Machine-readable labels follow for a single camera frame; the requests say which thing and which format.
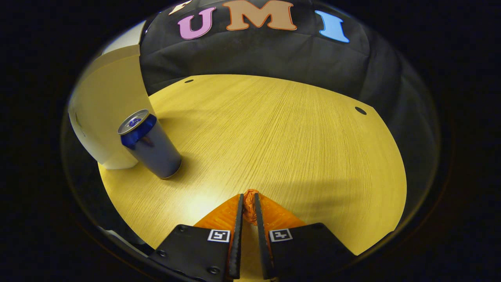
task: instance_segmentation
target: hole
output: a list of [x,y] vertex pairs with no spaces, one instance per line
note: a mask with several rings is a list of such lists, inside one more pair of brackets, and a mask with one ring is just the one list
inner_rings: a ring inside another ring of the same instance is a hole
[[364,110],[362,110],[361,108],[359,107],[355,107],[355,110],[357,110],[359,113],[361,114],[367,114]]

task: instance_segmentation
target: pink letter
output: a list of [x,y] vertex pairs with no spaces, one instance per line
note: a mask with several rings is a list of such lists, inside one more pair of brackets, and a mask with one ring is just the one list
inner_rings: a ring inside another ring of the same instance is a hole
[[197,31],[191,30],[191,19],[193,19],[194,16],[185,17],[179,21],[177,24],[179,25],[181,37],[190,40],[206,34],[210,28],[212,28],[212,11],[215,9],[216,7],[212,7],[198,13],[202,16],[202,27]]

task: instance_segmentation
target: table surface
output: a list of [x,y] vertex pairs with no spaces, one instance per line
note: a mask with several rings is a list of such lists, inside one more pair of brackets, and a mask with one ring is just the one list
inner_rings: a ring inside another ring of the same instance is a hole
[[[141,163],[99,169],[117,211],[153,248],[177,224],[193,225],[247,189],[307,224],[323,222],[356,255],[400,220],[403,162],[368,105],[303,83],[247,75],[191,76],[150,101],[183,157],[179,171],[161,180]],[[261,275],[257,229],[244,224],[240,280]]]

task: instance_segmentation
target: can lid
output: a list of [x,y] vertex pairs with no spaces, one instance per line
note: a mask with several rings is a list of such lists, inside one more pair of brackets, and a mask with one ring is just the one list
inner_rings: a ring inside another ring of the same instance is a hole
[[130,132],[134,128],[138,127],[149,115],[150,113],[147,109],[133,113],[120,125],[120,127],[118,128],[118,134],[124,135]]

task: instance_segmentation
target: screw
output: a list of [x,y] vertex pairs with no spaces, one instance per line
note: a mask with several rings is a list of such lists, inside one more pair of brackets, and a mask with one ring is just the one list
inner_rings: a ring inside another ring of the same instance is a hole
[[164,251],[164,250],[158,250],[157,251],[157,254],[161,257],[166,257],[167,256],[167,253]]
[[209,267],[209,269],[207,269],[207,271],[210,274],[218,274],[219,273],[219,268],[217,268],[217,267]]

